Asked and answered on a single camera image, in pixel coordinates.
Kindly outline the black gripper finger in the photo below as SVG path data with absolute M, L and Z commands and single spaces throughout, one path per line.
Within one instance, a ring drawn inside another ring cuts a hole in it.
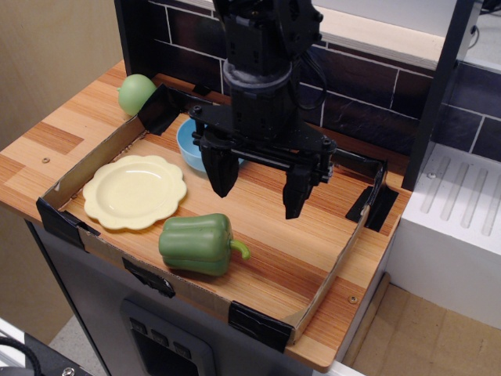
M 205 131 L 200 139 L 200 151 L 213 191 L 219 197 L 226 197 L 240 169 L 239 158 L 232 152 L 232 142 Z
M 311 166 L 295 164 L 286 172 L 286 184 L 283 188 L 283 204 L 286 219 L 296 219 L 309 199 L 314 186 L 318 185 L 317 174 Z

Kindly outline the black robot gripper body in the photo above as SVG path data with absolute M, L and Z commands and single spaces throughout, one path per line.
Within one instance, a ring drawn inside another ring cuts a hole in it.
M 317 62 L 300 58 L 270 75 L 240 70 L 224 62 L 223 75 L 231 92 L 229 105 L 195 105 L 189 116 L 196 122 L 193 142 L 200 149 L 205 131 L 232 142 L 239 158 L 288 171 L 294 165 L 311 166 L 318 183 L 326 183 L 333 174 L 331 157 L 334 141 L 309 127 L 301 118 L 303 110 L 323 104 L 326 90 L 310 103 L 299 97 L 301 67 L 317 75 L 322 88 L 326 77 Z

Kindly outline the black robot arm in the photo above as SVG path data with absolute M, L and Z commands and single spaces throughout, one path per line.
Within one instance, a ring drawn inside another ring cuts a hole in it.
M 320 41 L 322 14 L 309 1 L 217 1 L 225 32 L 223 77 L 231 103 L 194 106 L 193 142 L 213 191 L 225 197 L 240 162 L 252 161 L 286 173 L 286 217 L 301 214 L 312 189 L 333 170 L 334 141 L 302 119 L 298 97 L 302 65 Z

